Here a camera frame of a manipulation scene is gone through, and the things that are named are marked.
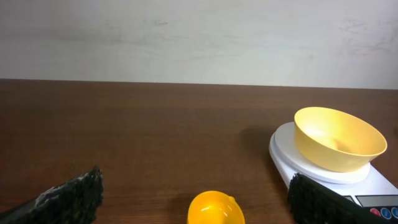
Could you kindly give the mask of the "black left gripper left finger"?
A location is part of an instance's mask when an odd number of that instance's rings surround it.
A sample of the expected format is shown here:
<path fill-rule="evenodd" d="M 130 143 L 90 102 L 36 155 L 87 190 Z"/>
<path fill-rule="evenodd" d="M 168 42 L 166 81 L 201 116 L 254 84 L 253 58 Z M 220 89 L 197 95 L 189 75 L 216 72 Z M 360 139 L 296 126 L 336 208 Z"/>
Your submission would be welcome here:
<path fill-rule="evenodd" d="M 85 172 L 36 198 L 1 213 L 3 224 L 90 224 L 103 202 L 103 173 Z"/>

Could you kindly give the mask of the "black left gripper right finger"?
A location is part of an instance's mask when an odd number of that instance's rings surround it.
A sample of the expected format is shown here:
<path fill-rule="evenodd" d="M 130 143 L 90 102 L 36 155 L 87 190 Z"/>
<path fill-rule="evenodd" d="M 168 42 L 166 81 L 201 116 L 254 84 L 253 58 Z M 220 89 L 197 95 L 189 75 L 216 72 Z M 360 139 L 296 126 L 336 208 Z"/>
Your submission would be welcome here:
<path fill-rule="evenodd" d="M 397 218 L 375 214 L 299 173 L 290 181 L 287 201 L 294 221 L 299 224 L 397 223 Z"/>

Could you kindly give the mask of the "orange plastic measuring scoop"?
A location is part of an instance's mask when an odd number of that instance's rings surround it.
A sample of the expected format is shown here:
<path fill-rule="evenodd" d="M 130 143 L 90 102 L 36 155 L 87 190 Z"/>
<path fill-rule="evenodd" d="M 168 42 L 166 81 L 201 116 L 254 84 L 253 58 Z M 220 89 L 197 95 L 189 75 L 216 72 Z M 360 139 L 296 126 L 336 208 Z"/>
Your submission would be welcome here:
<path fill-rule="evenodd" d="M 215 190 L 198 194 L 187 212 L 187 224 L 245 223 L 243 211 L 234 197 Z"/>

